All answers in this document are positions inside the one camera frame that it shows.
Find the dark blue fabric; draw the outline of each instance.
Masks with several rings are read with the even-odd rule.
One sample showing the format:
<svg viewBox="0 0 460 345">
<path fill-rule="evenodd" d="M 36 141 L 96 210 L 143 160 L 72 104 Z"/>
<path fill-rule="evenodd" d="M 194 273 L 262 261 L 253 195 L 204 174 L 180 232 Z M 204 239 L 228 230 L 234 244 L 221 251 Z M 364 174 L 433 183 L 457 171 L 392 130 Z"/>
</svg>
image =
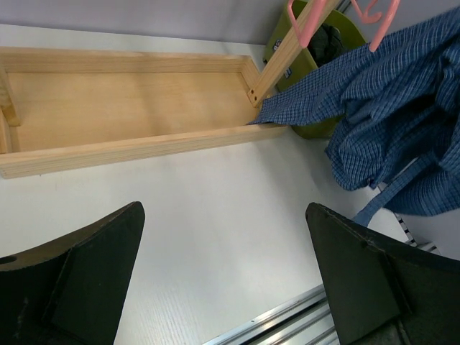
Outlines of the dark blue fabric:
<svg viewBox="0 0 460 345">
<path fill-rule="evenodd" d="M 421 216 L 460 207 L 460 7 L 314 70 L 265 100 L 252 123 L 341 114 L 326 149 L 339 185 L 390 183 L 356 221 L 367 225 L 381 207 Z"/>
</svg>

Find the wooden frame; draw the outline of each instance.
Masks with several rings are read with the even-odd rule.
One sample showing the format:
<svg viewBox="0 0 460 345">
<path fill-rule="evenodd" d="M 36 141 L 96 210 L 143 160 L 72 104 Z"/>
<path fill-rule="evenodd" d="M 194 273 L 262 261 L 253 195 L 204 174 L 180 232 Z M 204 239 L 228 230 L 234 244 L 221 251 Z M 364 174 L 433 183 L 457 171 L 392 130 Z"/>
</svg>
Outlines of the wooden frame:
<svg viewBox="0 0 460 345">
<path fill-rule="evenodd" d="M 328 1 L 321 23 L 338 2 Z M 283 126 L 246 124 L 300 51 L 291 29 L 259 74 L 250 57 L 238 55 L 0 48 L 0 174 L 15 178 L 280 135 Z"/>
</svg>

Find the clothes hanger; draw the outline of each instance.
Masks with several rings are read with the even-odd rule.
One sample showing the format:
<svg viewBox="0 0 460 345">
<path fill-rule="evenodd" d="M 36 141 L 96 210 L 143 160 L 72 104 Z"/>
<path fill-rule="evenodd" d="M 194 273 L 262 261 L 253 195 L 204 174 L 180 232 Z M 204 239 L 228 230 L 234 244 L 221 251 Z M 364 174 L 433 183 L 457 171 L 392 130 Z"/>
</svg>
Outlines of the clothes hanger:
<svg viewBox="0 0 460 345">
<path fill-rule="evenodd" d="M 295 35 L 298 38 L 300 46 L 305 49 L 308 46 L 308 43 L 310 43 L 311 37 L 316 31 L 316 27 L 318 26 L 319 19 L 321 17 L 321 13 L 324 10 L 324 6 L 326 5 L 326 2 L 328 0 L 311 0 L 313 1 L 313 5 L 310 11 L 310 14 L 308 16 L 307 24 L 305 24 L 304 28 L 302 31 L 300 31 L 300 28 L 297 24 L 297 20 L 295 19 L 294 13 L 293 13 L 293 2 L 294 0 L 289 0 L 287 2 L 287 14 L 289 16 L 290 22 L 293 25 Z M 376 14 L 369 15 L 369 10 L 378 2 L 378 0 L 372 0 L 370 4 L 366 7 L 364 10 L 364 13 L 361 11 L 359 8 L 359 5 L 357 3 L 357 0 L 351 0 L 351 3 L 353 4 L 353 7 L 355 11 L 358 14 L 358 17 L 361 19 L 361 21 L 365 24 L 374 24 L 381 20 L 382 18 L 382 12 L 377 12 Z M 377 31 L 376 35 L 372 39 L 370 45 L 369 45 L 369 50 L 371 52 L 374 52 L 379 44 L 381 43 L 383 37 L 387 33 L 388 28 L 390 27 L 393 18 L 395 18 L 395 14 L 397 11 L 397 8 L 400 4 L 400 0 L 391 0 L 390 7 L 388 9 L 388 12 L 385 16 L 385 18 L 382 20 L 382 23 L 380 25 L 379 30 Z"/>
</svg>

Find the label on bin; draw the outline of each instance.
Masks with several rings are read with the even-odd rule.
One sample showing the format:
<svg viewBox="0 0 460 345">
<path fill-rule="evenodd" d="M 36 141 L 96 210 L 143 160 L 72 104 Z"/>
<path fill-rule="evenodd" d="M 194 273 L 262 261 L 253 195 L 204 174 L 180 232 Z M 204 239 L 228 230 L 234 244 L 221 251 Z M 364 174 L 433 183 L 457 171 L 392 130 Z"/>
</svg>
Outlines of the label on bin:
<svg viewBox="0 0 460 345">
<path fill-rule="evenodd" d="M 275 52 L 276 49 L 278 49 L 278 47 L 280 46 L 281 41 L 282 41 L 282 40 L 281 40 L 280 38 L 278 38 L 278 39 L 276 40 L 276 42 L 275 42 L 275 44 L 273 45 L 273 48 L 272 48 L 274 52 Z M 288 78 L 290 77 L 291 74 L 293 74 L 293 71 L 292 71 L 290 68 L 288 68 L 288 69 L 285 71 L 285 78 L 288 79 Z"/>
</svg>

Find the green bucket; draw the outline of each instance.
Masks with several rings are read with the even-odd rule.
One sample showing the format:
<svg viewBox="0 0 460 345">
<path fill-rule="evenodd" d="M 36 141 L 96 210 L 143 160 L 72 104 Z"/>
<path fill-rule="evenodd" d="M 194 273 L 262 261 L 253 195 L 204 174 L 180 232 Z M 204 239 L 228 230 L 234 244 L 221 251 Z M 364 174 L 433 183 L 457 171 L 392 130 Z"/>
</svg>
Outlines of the green bucket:
<svg viewBox="0 0 460 345">
<path fill-rule="evenodd" d="M 297 18 L 302 12 L 303 8 L 307 3 L 305 1 L 296 0 L 293 3 L 293 13 Z M 362 36 L 362 33 L 353 24 L 353 22 L 345 17 L 339 11 L 333 10 L 324 23 L 329 24 L 340 31 L 341 40 L 349 50 L 358 48 L 366 43 L 366 40 Z M 291 23 L 288 16 L 287 7 L 284 6 L 284 10 L 278 21 L 278 24 L 269 39 L 267 46 L 265 47 L 264 60 L 269 61 L 275 53 L 277 47 L 280 46 L 282 39 L 288 33 L 291 28 Z M 308 49 L 304 49 L 299 56 L 294 60 L 293 64 L 286 70 L 284 76 L 281 77 L 280 81 L 276 84 L 279 91 L 286 90 L 289 86 L 297 83 L 305 77 L 309 72 L 315 70 L 318 66 L 315 60 L 311 56 Z M 305 139 L 314 138 L 330 138 L 336 125 L 340 121 L 342 116 L 338 116 L 333 119 L 327 119 L 319 124 L 310 124 L 308 126 L 293 126 L 294 131 Z"/>
</svg>

